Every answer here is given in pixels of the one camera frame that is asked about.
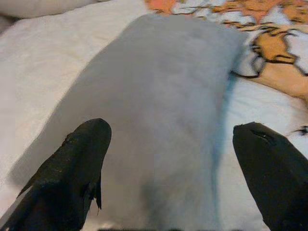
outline white fabric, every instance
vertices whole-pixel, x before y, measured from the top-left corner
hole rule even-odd
[[[142,0],[113,0],[21,20],[0,37],[0,216],[22,187],[6,178],[8,172],[79,72],[127,24],[145,13]],[[236,160],[232,128],[256,121],[286,135],[308,124],[308,110],[299,99],[245,79],[234,78],[229,84],[217,153],[220,220],[226,229],[260,231],[262,219]],[[308,157],[307,136],[293,134],[290,141]],[[113,222],[98,221],[96,214],[92,203],[84,230]]]
[[[0,0],[0,13],[20,18],[33,18],[64,13],[97,0]]]

